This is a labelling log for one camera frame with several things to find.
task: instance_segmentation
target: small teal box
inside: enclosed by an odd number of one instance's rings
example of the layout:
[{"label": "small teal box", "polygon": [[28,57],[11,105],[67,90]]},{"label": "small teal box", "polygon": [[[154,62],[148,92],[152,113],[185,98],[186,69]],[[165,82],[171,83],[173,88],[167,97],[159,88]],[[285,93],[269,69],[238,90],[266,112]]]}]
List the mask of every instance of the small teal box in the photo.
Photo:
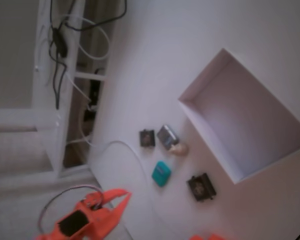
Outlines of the small teal box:
[{"label": "small teal box", "polygon": [[163,161],[158,161],[152,173],[152,178],[156,184],[158,184],[159,187],[163,187],[166,185],[170,175],[170,168]]}]

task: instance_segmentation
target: orange object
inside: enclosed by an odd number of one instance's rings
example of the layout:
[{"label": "orange object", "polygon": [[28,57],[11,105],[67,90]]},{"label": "orange object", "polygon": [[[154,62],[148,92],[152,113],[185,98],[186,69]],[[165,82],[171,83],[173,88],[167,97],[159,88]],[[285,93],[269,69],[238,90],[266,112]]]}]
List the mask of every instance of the orange object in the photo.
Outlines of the orange object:
[{"label": "orange object", "polygon": [[221,237],[219,237],[219,236],[217,236],[217,235],[212,234],[211,237],[209,237],[208,240],[224,240],[224,239],[221,238]]},{"label": "orange object", "polygon": [[[103,208],[115,198],[126,195],[114,209]],[[79,201],[73,212],[60,219],[48,234],[40,235],[37,240],[93,240],[104,239],[119,223],[131,197],[124,189],[112,189],[104,192],[92,192]],[[97,206],[103,197],[101,207]]]},{"label": "orange object", "polygon": [[204,240],[204,239],[198,235],[194,235],[189,240]]}]

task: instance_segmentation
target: black cable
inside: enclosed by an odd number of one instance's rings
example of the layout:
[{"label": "black cable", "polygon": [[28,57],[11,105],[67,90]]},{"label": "black cable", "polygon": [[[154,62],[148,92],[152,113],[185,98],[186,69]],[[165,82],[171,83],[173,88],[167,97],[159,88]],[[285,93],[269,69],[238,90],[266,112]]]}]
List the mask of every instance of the black cable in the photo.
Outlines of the black cable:
[{"label": "black cable", "polygon": [[93,29],[93,28],[98,27],[100,25],[111,23],[113,21],[116,21],[118,19],[123,18],[126,15],[126,13],[127,13],[127,6],[128,6],[127,0],[124,0],[124,11],[123,11],[123,13],[121,15],[113,17],[113,18],[110,18],[110,19],[107,19],[107,20],[104,20],[104,21],[101,21],[101,22],[98,22],[98,23],[90,25],[90,26],[86,26],[86,27],[83,27],[83,28],[75,28],[73,26],[70,26],[67,22],[64,25],[67,28],[72,29],[72,30],[77,31],[77,32],[82,32],[82,31],[90,30],[90,29]]},{"label": "black cable", "polygon": [[[68,10],[68,14],[71,13],[75,1],[76,0],[72,0],[70,8]],[[53,30],[53,28],[54,28],[53,27],[53,22],[52,22],[52,7],[53,7],[53,0],[50,0],[50,13],[49,13],[49,17],[50,17],[50,27],[51,27],[51,30]],[[60,22],[60,24],[58,26],[58,31],[61,29],[61,27],[64,24],[65,20],[66,20],[66,18],[63,19]],[[67,70],[68,66],[65,63],[59,61],[59,53],[58,53],[57,49],[55,50],[55,58],[52,56],[52,54],[51,54],[51,48],[52,48],[53,44],[54,44],[54,39],[52,38],[52,41],[51,41],[51,43],[49,45],[49,57],[55,62],[55,69],[54,69],[54,74],[53,74],[53,79],[52,79],[52,88],[53,88],[53,93],[54,93],[54,98],[55,98],[55,108],[57,110],[59,110],[60,95],[61,95],[61,86],[62,86],[63,78],[64,78],[64,75],[66,73],[66,70]],[[58,88],[56,89],[56,77],[57,77],[57,73],[58,73],[58,69],[59,69],[59,64],[61,64],[63,66],[63,71],[62,71],[62,74],[61,74],[61,77],[60,77],[60,80],[59,80]]]},{"label": "black cable", "polygon": [[[55,108],[57,110],[59,110],[61,85],[62,85],[62,81],[63,81],[64,75],[66,73],[66,70],[67,70],[68,66],[65,63],[59,61],[59,57],[58,57],[59,54],[58,54],[57,50],[55,51],[55,54],[56,54],[55,57],[56,58],[54,58],[52,56],[51,47],[52,47],[52,42],[51,42],[50,47],[49,47],[49,56],[56,64],[55,69],[54,69],[53,79],[52,79],[52,88],[53,88],[53,92],[54,92],[54,96],[55,96]],[[57,71],[58,71],[59,64],[61,64],[63,66],[63,71],[62,71],[62,74],[61,74],[61,77],[60,77],[60,80],[59,80],[58,89],[56,90],[56,77],[57,77]]]},{"label": "black cable", "polygon": [[100,70],[105,70],[104,67],[98,67],[95,71],[94,74],[98,74]]}]

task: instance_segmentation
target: black adapter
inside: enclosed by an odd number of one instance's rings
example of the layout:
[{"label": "black adapter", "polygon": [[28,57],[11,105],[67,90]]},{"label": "black adapter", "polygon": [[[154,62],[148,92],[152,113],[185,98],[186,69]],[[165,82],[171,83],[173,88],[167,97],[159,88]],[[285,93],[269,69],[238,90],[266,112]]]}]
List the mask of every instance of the black adapter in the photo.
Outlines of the black adapter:
[{"label": "black adapter", "polygon": [[200,176],[193,176],[187,183],[195,200],[198,202],[203,202],[206,199],[212,200],[214,199],[214,196],[217,195],[216,190],[206,173]]},{"label": "black adapter", "polygon": [[156,146],[155,131],[143,130],[139,132],[140,146],[144,148],[153,148]]},{"label": "black adapter", "polygon": [[68,47],[64,37],[56,27],[52,28],[52,39],[60,56],[62,58],[66,58],[68,54]]}]

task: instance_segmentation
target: open box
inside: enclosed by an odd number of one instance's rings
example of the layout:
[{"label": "open box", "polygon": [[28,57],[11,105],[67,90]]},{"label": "open box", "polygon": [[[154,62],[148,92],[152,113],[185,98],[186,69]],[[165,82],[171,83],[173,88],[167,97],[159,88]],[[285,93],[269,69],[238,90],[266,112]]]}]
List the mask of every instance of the open box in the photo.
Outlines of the open box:
[{"label": "open box", "polygon": [[300,122],[225,49],[179,102],[235,184],[300,150]]}]

